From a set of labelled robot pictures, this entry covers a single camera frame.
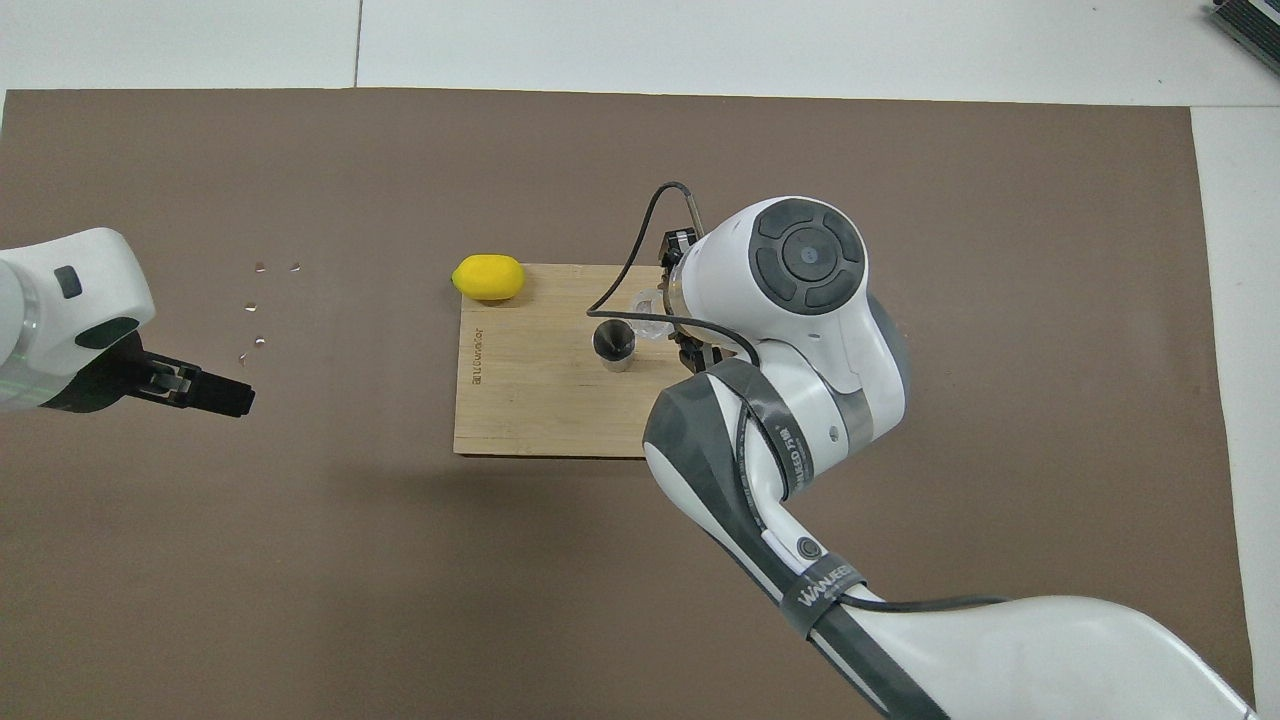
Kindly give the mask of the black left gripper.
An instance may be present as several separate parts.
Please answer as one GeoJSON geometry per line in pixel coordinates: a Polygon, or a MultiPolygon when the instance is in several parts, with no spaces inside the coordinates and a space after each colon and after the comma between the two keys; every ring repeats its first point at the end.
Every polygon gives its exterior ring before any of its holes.
{"type": "Polygon", "coordinates": [[[140,334],[128,334],[105,348],[49,400],[47,407],[65,413],[96,413],[148,383],[148,400],[239,418],[250,413],[256,391],[238,380],[202,374],[191,363],[146,354],[140,334]]]}

